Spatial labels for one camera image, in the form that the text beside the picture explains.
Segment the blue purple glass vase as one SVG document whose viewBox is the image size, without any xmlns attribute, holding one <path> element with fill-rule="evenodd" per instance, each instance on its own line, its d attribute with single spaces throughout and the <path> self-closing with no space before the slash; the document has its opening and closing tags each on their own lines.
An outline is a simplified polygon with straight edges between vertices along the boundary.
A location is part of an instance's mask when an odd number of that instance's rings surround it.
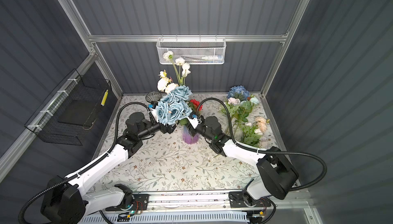
<svg viewBox="0 0 393 224">
<path fill-rule="evenodd" d="M 188 127 L 183 126 L 183 132 L 182 132 L 183 142 L 185 142 L 186 144 L 192 145 L 192 144 L 197 143 L 199 138 L 200 138 L 199 134 L 195 134 L 193 136 L 191 131 L 188 129 Z"/>
</svg>

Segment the red gerbera flower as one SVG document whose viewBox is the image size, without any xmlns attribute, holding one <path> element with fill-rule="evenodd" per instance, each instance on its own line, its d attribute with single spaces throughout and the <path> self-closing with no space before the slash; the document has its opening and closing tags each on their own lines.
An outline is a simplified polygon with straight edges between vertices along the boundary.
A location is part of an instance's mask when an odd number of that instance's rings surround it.
<svg viewBox="0 0 393 224">
<path fill-rule="evenodd" d="M 190 101 L 188 101 L 188 106 L 191 108 L 192 112 L 194 113 L 198 113 L 203 108 L 203 106 L 200 105 L 200 102 L 195 99 L 191 99 Z"/>
</svg>

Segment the dusty blue rose bunch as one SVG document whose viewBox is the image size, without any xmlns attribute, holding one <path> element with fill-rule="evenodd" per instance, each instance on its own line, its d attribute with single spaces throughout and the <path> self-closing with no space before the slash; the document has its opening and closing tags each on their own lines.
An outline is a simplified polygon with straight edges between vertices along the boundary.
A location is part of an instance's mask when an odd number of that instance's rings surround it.
<svg viewBox="0 0 393 224">
<path fill-rule="evenodd" d="M 156 106 L 159 123 L 174 125 L 178 121 L 187 118 L 192 110 L 188 101 L 192 92 L 188 86 L 178 86 L 172 92 L 163 97 Z"/>
</svg>

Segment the white peony flower stem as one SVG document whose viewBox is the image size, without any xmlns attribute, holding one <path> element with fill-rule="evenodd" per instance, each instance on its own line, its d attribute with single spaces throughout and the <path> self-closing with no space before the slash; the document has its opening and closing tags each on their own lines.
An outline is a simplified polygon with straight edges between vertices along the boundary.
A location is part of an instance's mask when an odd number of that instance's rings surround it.
<svg viewBox="0 0 393 224">
<path fill-rule="evenodd" d="M 167 75 L 167 72 L 165 70 L 160 71 L 159 77 L 160 77 L 160 80 L 157 82 L 157 89 L 158 89 L 158 91 L 160 91 L 162 93 L 168 94 L 179 86 L 177 83 L 175 83 L 172 80 L 172 78 L 170 78 Z"/>
</svg>

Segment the pale blue peony stem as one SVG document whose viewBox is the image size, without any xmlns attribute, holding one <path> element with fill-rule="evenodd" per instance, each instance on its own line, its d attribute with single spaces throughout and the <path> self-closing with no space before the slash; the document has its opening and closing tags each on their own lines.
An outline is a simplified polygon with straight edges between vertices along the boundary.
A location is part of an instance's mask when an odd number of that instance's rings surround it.
<svg viewBox="0 0 393 224">
<path fill-rule="evenodd" d="M 260 100 L 255 97 L 248 97 L 246 100 L 241 101 L 238 108 L 238 113 L 243 116 L 247 116 L 252 113 L 256 106 L 260 105 Z"/>
</svg>

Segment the white poppy flower stem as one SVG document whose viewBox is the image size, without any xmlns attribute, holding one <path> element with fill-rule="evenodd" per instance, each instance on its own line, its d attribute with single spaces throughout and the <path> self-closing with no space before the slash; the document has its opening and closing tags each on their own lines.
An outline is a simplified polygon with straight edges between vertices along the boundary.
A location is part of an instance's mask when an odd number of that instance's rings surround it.
<svg viewBox="0 0 393 224">
<path fill-rule="evenodd" d="M 179 85 L 185 85 L 186 78 L 191 74 L 190 64 L 186 63 L 185 59 L 182 57 L 175 59 L 175 55 L 172 51 L 165 52 L 163 58 L 174 67 Z"/>
</svg>

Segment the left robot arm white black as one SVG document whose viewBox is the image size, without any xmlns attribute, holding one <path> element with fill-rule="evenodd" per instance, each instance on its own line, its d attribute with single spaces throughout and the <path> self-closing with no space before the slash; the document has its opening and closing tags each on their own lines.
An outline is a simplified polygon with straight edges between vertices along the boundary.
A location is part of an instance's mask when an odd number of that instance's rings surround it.
<svg viewBox="0 0 393 224">
<path fill-rule="evenodd" d="M 142 112 L 132 113 L 126 121 L 126 130 L 115 140 L 115 146 L 71 176 L 53 178 L 44 194 L 41 214 L 53 224 L 76 224 L 83 217 L 114 207 L 116 210 L 135 212 L 141 206 L 132 190 L 116 184 L 108 190 L 93 194 L 88 191 L 105 174 L 131 158 L 143 145 L 143 140 L 157 132 L 172 133 L 175 125 L 148 121 Z"/>
</svg>

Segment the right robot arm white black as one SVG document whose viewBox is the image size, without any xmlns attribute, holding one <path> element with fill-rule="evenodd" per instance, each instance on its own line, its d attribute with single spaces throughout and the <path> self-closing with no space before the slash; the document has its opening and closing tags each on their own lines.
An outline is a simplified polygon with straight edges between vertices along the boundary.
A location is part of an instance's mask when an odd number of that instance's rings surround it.
<svg viewBox="0 0 393 224">
<path fill-rule="evenodd" d="M 188 121 L 191 131 L 204 137 L 216 154 L 235 158 L 258 170 L 259 176 L 242 190 L 247 205 L 269 196 L 285 199 L 298 180 L 298 172 L 279 148 L 259 149 L 240 143 L 223 133 L 215 116 L 197 118 L 194 114 Z"/>
</svg>

